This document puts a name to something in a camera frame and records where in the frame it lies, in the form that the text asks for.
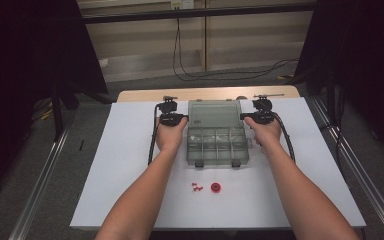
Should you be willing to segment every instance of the white surface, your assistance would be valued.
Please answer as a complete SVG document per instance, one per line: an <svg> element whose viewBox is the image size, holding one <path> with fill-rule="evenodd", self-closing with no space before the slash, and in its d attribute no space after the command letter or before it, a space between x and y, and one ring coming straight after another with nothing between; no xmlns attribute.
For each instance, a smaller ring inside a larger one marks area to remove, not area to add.
<svg viewBox="0 0 384 240"><path fill-rule="evenodd" d="M98 229L114 202L147 167L152 117L157 102L115 103L77 205L71 227ZM272 99L291 137L297 165L315 182L354 227L365 222L321 136L303 98ZM242 112L254 112L241 102ZM187 114L187 102L178 102ZM246 134L253 138L248 127ZM186 162L186 134L170 176L155 229L273 229L290 227L265 156L249 149L248 165L240 169L197 170ZM203 186L194 192L192 182ZM221 184L220 193L210 185Z"/></svg>

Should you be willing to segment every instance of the table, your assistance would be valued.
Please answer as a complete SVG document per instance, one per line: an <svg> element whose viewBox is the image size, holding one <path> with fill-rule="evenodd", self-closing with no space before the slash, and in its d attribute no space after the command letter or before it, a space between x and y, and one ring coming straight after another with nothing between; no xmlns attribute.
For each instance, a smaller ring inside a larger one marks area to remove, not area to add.
<svg viewBox="0 0 384 240"><path fill-rule="evenodd" d="M292 96L291 98L273 98L272 102L273 110L281 116L291 136L297 165L325 192L353 227L365 226L305 100L297 97L299 95L296 89L293 89L294 87L283 89L285 92L291 91L286 95ZM153 108L156 103L161 102L151 100L162 99L162 96L158 95L179 97L178 112L187 114L187 102L183 100L188 96L226 99L239 95L249 98L254 94L285 93L278 92L283 90L273 87L246 87L122 92L119 101L124 102L112 106L70 226L97 230L120 194L147 167ZM129 97L135 100L145 100L146 97L146 101L128 102ZM241 107L243 112L255 111L250 100L241 100ZM246 128L246 135L247 138L253 138L252 130ZM268 162L259 147L249 149L249 163L238 170L223 166L199 170L187 165L185 142L184 139L172 169L155 224L156 230L252 230L290 227ZM203 191L193 191L192 182L203 186ZM210 191L213 182L222 185L220 193Z"/></svg>

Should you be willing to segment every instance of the gray plastic box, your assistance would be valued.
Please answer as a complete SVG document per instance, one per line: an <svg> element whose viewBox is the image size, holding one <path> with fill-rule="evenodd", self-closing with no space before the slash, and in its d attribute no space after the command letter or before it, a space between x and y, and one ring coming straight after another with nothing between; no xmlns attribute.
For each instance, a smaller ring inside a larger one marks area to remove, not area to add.
<svg viewBox="0 0 384 240"><path fill-rule="evenodd" d="M231 165L249 160L240 102L189 101L187 161L189 165Z"/></svg>

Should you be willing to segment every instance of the red object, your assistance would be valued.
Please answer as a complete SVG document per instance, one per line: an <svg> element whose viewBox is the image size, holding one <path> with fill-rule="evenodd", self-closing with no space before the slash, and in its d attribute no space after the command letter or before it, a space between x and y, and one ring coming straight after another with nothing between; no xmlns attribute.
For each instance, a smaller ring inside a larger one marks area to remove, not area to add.
<svg viewBox="0 0 384 240"><path fill-rule="evenodd" d="M211 184L211 191L218 193L221 190L221 186L218 183Z"/></svg>

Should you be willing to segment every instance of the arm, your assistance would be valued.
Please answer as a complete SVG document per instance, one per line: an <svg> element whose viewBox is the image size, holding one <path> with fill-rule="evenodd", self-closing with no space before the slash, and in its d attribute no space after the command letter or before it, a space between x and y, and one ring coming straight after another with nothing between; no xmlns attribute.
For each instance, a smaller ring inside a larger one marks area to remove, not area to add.
<svg viewBox="0 0 384 240"><path fill-rule="evenodd" d="M165 188L187 119L176 127L160 125L160 153L120 196L105 218L96 239L148 239L163 201Z"/></svg>
<svg viewBox="0 0 384 240"><path fill-rule="evenodd" d="M297 239L358 239L329 198L292 161L280 145L280 126L246 117L268 158L286 216Z"/></svg>

